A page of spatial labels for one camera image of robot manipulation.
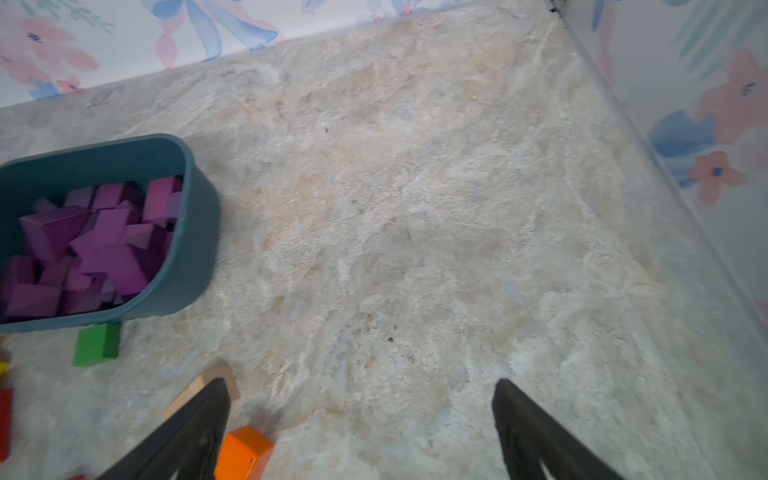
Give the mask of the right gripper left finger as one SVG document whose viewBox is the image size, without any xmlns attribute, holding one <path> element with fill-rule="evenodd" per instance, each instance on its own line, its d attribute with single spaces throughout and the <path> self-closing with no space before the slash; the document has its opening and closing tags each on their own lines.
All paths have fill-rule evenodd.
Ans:
<svg viewBox="0 0 768 480">
<path fill-rule="evenodd" d="M 231 400 L 217 378 L 155 429 L 102 479 L 212 479 Z"/>
</svg>

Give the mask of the purple long brick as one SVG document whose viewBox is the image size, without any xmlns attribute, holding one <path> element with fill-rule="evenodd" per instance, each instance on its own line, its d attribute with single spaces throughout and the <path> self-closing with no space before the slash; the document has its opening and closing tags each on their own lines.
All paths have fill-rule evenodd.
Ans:
<svg viewBox="0 0 768 480">
<path fill-rule="evenodd" d="M 178 176 L 151 180 L 144 200 L 142 221 L 165 228 L 178 216 L 183 181 Z"/>
</svg>

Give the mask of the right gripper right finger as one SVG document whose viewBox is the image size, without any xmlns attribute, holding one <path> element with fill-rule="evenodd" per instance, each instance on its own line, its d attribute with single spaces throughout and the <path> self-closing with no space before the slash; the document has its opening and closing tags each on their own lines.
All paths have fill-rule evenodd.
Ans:
<svg viewBox="0 0 768 480">
<path fill-rule="evenodd" d="M 512 479 L 622 479 L 510 380 L 496 383 L 492 410 Z"/>
</svg>

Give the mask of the purple triangle brick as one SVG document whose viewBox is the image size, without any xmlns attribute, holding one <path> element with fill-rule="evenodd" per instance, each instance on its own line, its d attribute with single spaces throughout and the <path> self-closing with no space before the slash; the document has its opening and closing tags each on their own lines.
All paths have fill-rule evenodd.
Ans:
<svg viewBox="0 0 768 480">
<path fill-rule="evenodd" d="M 19 221 L 33 256 L 50 263 L 65 256 L 69 243 L 79 235 L 89 217 L 88 209 L 67 206 L 26 215 Z"/>
</svg>

